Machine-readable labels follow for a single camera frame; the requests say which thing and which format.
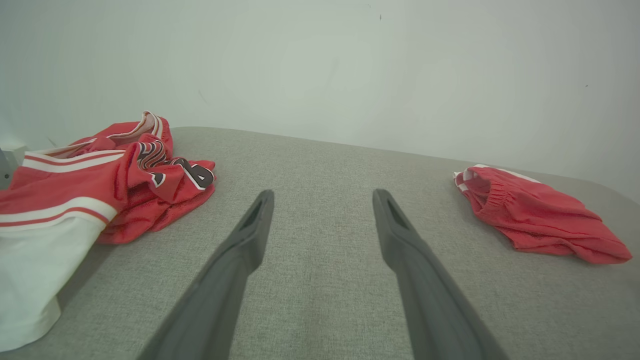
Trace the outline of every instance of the gray table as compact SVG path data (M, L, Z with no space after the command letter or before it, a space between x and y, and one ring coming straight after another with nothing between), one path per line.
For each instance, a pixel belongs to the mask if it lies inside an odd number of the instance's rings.
M371 192L386 188L513 359L639 359L640 263L526 254L478 221L451 173L473 163L204 127L175 153L217 162L216 192L167 229L96 245L41 340L0 359L133 359L255 196L275 191L232 359L411 359ZM640 206L595 183L521 172L598 213L640 254Z

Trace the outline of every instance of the clothing pile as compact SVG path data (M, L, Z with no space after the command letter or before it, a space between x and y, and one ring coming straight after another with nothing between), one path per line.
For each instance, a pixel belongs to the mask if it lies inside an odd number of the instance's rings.
M583 203L516 172L478 164L454 173L476 216L505 234L519 251L570 255L618 264L631 253Z
M47 333L60 316L56 294L96 241L129 243L204 203L214 166L174 158L169 123L148 111L27 152L0 192L0 351Z

